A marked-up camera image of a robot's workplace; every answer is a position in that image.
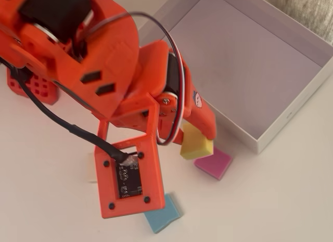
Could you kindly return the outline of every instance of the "black circuit board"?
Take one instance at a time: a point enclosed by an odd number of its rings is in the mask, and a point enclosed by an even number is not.
[[[119,198],[128,198],[142,194],[142,184],[138,163],[116,166]]]

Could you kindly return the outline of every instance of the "foam block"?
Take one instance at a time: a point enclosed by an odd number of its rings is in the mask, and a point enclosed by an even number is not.
[[[87,181],[89,183],[97,183],[94,153],[88,154],[86,158],[86,164],[87,164]]]
[[[194,161],[194,165],[220,180],[232,162],[232,157],[214,147],[214,154]]]
[[[181,217],[176,205],[172,201],[170,194],[165,194],[164,209],[145,212],[146,219],[154,233],[160,232],[166,228],[171,222]]]
[[[185,123],[183,132],[181,156],[184,159],[193,160],[213,154],[213,141],[208,140],[195,126]]]

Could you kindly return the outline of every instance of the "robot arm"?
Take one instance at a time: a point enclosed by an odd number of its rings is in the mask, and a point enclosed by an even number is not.
[[[96,145],[103,218],[164,207],[157,144],[183,142],[182,118],[206,138],[216,136],[214,114],[193,87],[168,32],[172,52],[164,41],[139,47],[128,16],[113,0],[0,0],[0,62],[46,115]],[[100,120],[97,135],[41,104],[24,83],[32,75],[91,111]],[[109,123],[143,135],[109,144]],[[134,153],[121,151],[128,147]]]

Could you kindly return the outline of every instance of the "white box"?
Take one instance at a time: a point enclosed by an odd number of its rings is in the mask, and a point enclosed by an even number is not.
[[[155,17],[217,123],[256,153],[333,72],[333,46],[264,0],[169,0]],[[163,38],[151,23],[140,35]]]

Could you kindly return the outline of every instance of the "blue foam block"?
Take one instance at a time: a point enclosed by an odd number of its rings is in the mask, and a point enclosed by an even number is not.
[[[145,216],[154,233],[166,228],[172,221],[179,219],[181,214],[177,210],[169,194],[165,194],[165,208],[145,212]]]

